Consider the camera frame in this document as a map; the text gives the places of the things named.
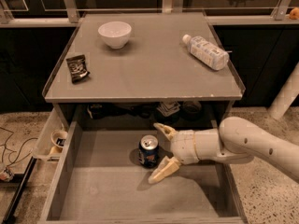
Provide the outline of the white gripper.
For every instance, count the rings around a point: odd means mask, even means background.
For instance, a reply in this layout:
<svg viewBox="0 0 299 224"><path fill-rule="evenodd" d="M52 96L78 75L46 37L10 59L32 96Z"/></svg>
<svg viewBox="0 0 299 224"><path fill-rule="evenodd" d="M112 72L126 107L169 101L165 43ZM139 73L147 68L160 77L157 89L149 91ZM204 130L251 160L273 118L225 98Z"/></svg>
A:
<svg viewBox="0 0 299 224"><path fill-rule="evenodd" d="M217 129L177 132L174 128L162 123L155 122L153 126L168 141L171 141L170 150L174 157L165 156L161 160L148 179L150 184L158 183L176 172L181 163L188 165L201 160L220 161L224 157Z"/></svg>

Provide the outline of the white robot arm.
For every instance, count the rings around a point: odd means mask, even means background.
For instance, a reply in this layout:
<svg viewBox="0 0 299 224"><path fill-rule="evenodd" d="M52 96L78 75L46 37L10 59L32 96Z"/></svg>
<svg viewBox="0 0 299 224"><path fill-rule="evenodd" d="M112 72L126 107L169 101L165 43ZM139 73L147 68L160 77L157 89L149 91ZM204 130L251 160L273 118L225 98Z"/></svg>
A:
<svg viewBox="0 0 299 224"><path fill-rule="evenodd" d="M233 104L211 103L219 125L208 130L182 130L155 122L154 128L169 141L171 158L164 157L149 177L158 183L176 172L180 166L199 161L239 164L255 157L268 162L284 175L299 181L299 146L285 141L240 117L229 117Z"/></svg>

